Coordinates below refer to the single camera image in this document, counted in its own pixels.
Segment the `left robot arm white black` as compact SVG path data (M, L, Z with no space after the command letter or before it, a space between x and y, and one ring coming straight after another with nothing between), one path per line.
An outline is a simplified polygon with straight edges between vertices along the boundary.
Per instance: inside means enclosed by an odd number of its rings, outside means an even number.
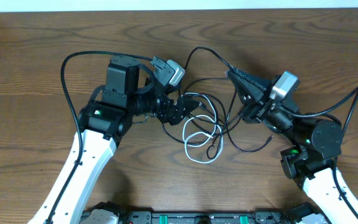
M114 155L133 118L154 115L161 123L179 124L199 103L168 94L179 86L185 69L173 60L111 53L106 83L97 87L88 104L74 113L77 132L69 156L48 197L31 223L79 223L104 166Z

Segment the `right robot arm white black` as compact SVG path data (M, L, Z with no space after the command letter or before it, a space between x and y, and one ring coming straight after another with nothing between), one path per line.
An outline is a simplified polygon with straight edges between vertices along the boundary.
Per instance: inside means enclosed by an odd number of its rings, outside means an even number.
M348 124L330 113L349 98L357 101L358 87L328 109L302 114L292 98L300 82L296 75L286 71L266 80L235 67L226 75L244 105L244 122L263 123L291 142L280 153L284 174L317 204L322 217L329 223L358 223L358 199L337 168Z

